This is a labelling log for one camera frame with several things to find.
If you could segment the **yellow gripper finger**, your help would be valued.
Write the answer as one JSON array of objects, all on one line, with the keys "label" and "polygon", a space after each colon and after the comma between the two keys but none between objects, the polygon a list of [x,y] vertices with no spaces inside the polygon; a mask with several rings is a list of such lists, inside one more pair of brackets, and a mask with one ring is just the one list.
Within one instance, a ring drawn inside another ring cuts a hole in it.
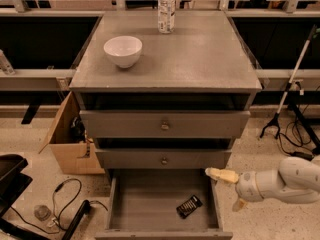
[{"label": "yellow gripper finger", "polygon": [[242,210],[246,205],[248,204],[248,202],[242,198],[238,198],[235,203],[232,206],[232,211],[233,212],[239,212],[240,210]]},{"label": "yellow gripper finger", "polygon": [[216,181],[223,180],[233,184],[236,184],[239,181],[239,175],[232,170],[210,167],[205,169],[205,174]]}]

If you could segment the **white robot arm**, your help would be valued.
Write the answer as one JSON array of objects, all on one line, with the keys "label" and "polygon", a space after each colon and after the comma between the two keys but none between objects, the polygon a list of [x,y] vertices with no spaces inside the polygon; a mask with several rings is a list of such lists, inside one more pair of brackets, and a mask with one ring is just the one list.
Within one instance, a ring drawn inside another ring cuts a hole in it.
[{"label": "white robot arm", "polygon": [[235,186],[238,199],[234,211],[248,202],[262,202],[269,198],[288,204],[309,204],[320,200],[320,166],[299,157],[283,159],[277,169],[237,173],[209,167],[205,174],[215,181]]}]

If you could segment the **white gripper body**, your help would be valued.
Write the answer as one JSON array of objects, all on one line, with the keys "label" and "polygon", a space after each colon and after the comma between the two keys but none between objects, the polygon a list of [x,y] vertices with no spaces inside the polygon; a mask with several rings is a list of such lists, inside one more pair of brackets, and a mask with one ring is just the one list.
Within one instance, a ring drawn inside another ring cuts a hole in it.
[{"label": "white gripper body", "polygon": [[282,189],[282,179],[276,169],[241,173],[235,186],[238,196],[249,202],[275,198]]}]

